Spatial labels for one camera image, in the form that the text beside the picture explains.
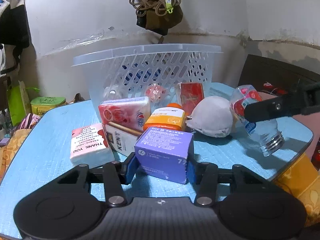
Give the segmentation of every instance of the plastic bottle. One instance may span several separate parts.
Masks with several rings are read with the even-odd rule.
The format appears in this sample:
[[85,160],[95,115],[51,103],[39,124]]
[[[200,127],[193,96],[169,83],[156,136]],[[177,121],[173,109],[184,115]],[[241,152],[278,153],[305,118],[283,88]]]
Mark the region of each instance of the plastic bottle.
[[3,129],[2,124],[0,124],[0,140],[2,140],[5,137],[5,131]]
[[252,85],[237,87],[230,100],[231,108],[245,126],[251,139],[260,144],[264,156],[269,156],[283,146],[284,138],[278,130],[276,119],[251,123],[244,118],[245,107],[259,101],[262,101],[262,98]]
[[4,112],[5,112],[5,121],[6,121],[6,124],[7,124],[7,128],[9,130],[9,133],[11,133],[12,130],[13,130],[13,125],[12,125],[12,122],[11,122],[11,116],[10,116],[10,113],[8,111],[8,108],[6,108],[4,110]]
[[7,127],[7,123],[5,121],[5,116],[3,115],[2,111],[0,111],[0,123],[2,124],[5,133],[10,133],[8,127]]
[[159,127],[176,131],[184,131],[186,113],[177,103],[170,103],[166,107],[156,109],[143,126],[143,130],[149,127]]

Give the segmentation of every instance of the bottle neck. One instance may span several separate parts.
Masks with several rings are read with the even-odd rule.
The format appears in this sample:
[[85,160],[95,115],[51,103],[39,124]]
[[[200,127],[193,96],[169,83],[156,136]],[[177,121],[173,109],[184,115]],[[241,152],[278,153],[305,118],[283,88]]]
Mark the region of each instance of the bottle neck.
[[284,144],[284,138],[281,132],[278,132],[273,138],[268,140],[268,142],[261,146],[260,149],[263,152],[264,156],[269,156],[275,151],[279,150]]

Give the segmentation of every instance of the plastic basket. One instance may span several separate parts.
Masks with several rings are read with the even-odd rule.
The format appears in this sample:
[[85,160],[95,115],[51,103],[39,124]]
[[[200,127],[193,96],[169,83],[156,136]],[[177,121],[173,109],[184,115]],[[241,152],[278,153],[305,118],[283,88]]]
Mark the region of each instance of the plastic basket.
[[201,44],[152,44],[108,49],[73,59],[81,66],[93,107],[103,100],[139,97],[150,84],[159,84],[168,94],[152,108],[174,100],[174,86],[179,82],[211,82],[215,53],[220,46]]

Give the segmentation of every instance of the purple box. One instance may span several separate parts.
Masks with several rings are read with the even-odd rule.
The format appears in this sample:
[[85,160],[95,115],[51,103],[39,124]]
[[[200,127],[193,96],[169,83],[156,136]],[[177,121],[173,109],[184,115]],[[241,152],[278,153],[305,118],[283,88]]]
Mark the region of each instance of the purple box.
[[181,184],[187,182],[187,158],[194,154],[192,133],[150,127],[134,150],[148,175]]
[[3,139],[0,141],[0,147],[3,147],[3,146],[8,145],[9,141],[10,141],[9,138],[3,138]]

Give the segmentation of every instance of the green paper bag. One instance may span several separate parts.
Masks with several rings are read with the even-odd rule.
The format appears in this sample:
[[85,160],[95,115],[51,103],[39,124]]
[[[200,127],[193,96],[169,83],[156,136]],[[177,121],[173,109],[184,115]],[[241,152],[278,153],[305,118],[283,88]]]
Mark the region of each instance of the green paper bag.
[[31,113],[31,104],[23,81],[7,90],[7,99],[12,124],[15,126]]

